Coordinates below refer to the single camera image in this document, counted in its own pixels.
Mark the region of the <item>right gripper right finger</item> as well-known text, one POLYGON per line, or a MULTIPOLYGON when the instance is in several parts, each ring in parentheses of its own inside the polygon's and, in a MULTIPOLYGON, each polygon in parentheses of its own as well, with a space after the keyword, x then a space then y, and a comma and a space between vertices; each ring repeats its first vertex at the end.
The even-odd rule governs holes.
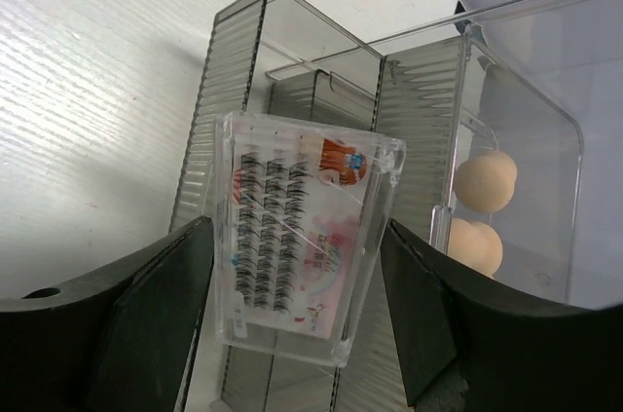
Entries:
POLYGON ((618 411, 622 309, 541 299, 440 253, 396 221, 382 271, 418 411, 618 411))

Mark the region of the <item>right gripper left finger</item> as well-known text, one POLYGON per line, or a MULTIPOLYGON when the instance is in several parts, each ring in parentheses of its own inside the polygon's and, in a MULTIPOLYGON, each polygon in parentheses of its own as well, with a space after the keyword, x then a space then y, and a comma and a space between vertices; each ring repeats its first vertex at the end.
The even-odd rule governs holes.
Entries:
POLYGON ((5 411, 180 411, 214 258, 202 216, 112 263, 1 303, 5 411))

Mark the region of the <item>clear false eyelash case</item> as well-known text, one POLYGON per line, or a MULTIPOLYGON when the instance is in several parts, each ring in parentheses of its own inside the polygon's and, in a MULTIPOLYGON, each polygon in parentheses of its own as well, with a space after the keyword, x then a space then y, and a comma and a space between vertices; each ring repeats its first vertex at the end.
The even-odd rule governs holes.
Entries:
POLYGON ((244 112, 217 117, 214 137, 217 339, 346 365, 406 144, 244 112))

